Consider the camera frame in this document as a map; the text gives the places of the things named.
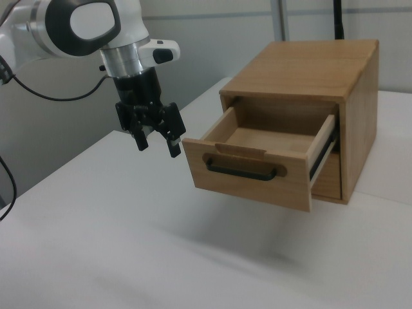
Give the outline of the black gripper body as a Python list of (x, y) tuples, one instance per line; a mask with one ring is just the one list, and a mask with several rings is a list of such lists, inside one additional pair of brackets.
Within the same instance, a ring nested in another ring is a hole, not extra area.
[(161, 108), (161, 87), (156, 70), (149, 68), (132, 77), (114, 78), (115, 87), (120, 101), (115, 104), (120, 106), (155, 106)]

